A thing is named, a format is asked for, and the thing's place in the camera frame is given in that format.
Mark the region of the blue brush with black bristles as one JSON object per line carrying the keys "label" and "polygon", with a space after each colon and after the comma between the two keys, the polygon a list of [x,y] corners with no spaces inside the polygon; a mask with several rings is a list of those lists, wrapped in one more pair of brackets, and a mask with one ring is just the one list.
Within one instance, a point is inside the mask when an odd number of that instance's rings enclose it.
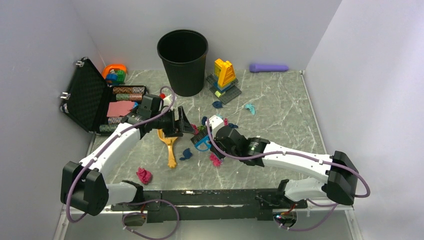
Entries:
{"label": "blue brush with black bristles", "polygon": [[206,128],[194,135],[190,141],[194,145],[195,149],[200,152],[207,152],[211,148],[210,138]]}

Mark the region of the yellow slotted plastic scoop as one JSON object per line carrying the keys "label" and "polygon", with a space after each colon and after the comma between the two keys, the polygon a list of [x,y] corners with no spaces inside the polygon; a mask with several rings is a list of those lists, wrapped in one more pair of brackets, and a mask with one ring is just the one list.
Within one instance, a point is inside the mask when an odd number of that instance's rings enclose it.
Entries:
{"label": "yellow slotted plastic scoop", "polygon": [[167,146],[168,149],[168,163],[167,166],[171,169],[176,168],[177,162],[174,155],[174,144],[177,141],[178,137],[165,137],[165,134],[162,129],[157,130],[157,135],[159,139]]}

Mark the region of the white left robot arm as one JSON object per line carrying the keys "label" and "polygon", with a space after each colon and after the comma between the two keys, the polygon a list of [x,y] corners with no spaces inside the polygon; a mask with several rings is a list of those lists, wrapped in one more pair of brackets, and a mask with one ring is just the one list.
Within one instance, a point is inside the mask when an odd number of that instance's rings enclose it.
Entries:
{"label": "white left robot arm", "polygon": [[98,215],[104,207],[125,204],[131,210],[144,203],[143,186],[123,180],[107,184],[105,178],[129,150],[150,131],[162,130],[166,137],[181,137],[195,131],[184,108],[174,107],[176,94],[166,98],[146,94],[141,103],[121,119],[116,130],[90,155],[78,162],[69,161],[62,169],[60,201],[85,215]]}

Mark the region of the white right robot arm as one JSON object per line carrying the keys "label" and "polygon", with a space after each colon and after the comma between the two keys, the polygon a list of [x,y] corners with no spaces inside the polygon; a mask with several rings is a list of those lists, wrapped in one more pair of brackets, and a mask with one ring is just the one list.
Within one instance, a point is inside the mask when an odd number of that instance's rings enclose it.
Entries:
{"label": "white right robot arm", "polygon": [[310,198],[328,198],[351,206],[356,194],[359,171],[342,151],[316,154],[284,147],[260,137],[246,138],[235,128],[208,128],[211,151],[220,159],[232,158],[248,166],[274,167],[306,175],[306,179],[284,179],[278,186],[276,203],[288,208]]}

